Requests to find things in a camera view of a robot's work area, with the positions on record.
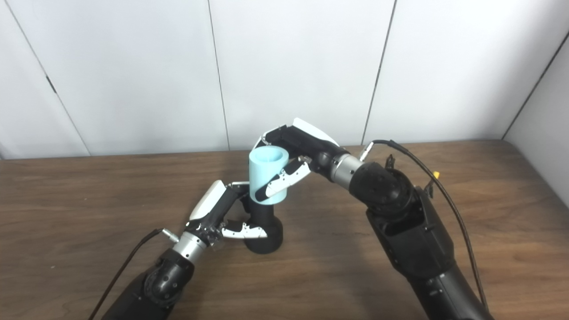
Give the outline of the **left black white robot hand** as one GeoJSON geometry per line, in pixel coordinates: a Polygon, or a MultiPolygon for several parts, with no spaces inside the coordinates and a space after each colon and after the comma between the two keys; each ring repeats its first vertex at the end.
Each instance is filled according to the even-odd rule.
{"type": "Polygon", "coordinates": [[[185,232],[196,236],[205,246],[210,247],[224,238],[263,239],[267,232],[254,223],[226,220],[225,216],[236,201],[243,204],[248,212],[249,182],[224,184],[216,180],[193,209],[185,232]]]}

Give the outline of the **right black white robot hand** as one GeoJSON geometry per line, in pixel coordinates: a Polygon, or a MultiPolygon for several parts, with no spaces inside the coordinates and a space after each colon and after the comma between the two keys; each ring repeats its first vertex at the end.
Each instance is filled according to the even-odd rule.
{"type": "Polygon", "coordinates": [[[331,180],[333,166],[343,155],[349,154],[329,135],[300,118],[295,118],[292,125],[282,125],[265,132],[253,148],[264,146],[284,148],[290,162],[254,192],[258,202],[286,191],[312,172],[331,180]]]}

